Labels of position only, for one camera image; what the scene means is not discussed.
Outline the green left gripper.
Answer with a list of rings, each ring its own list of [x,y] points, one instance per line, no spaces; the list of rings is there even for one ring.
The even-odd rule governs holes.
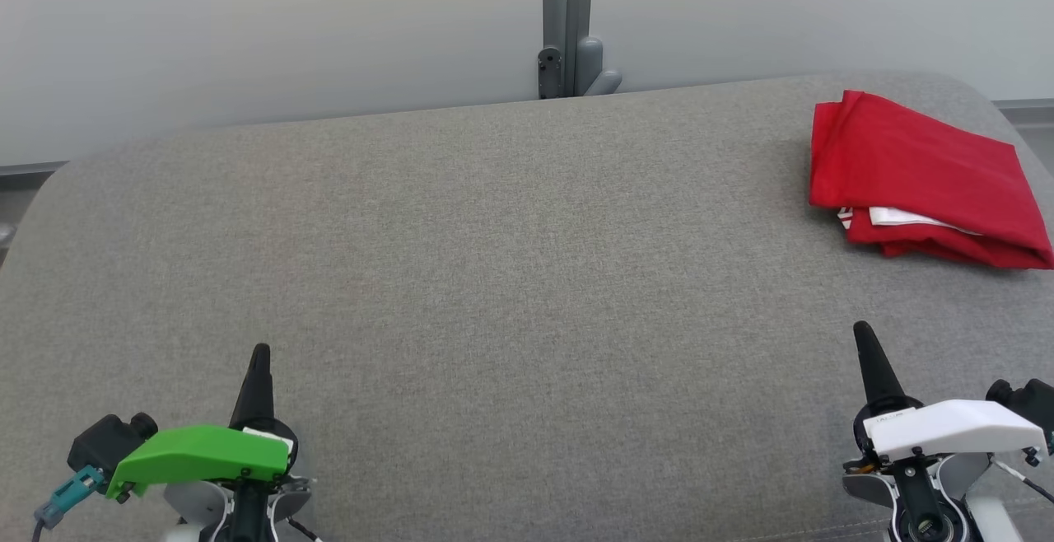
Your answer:
[[[254,347],[229,426],[197,424],[147,437],[121,419],[116,425],[136,443],[120,454],[108,478],[105,496],[119,503],[158,484],[242,479],[274,484],[290,475],[300,453],[298,437],[274,414],[267,344]]]

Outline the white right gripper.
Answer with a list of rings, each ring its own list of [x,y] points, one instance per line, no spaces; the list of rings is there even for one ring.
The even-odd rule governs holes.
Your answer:
[[[1050,430],[996,402],[950,399],[907,408],[904,393],[879,338],[866,321],[856,321],[853,335],[870,412],[854,435],[863,453],[889,463],[956,453],[1047,451]]]

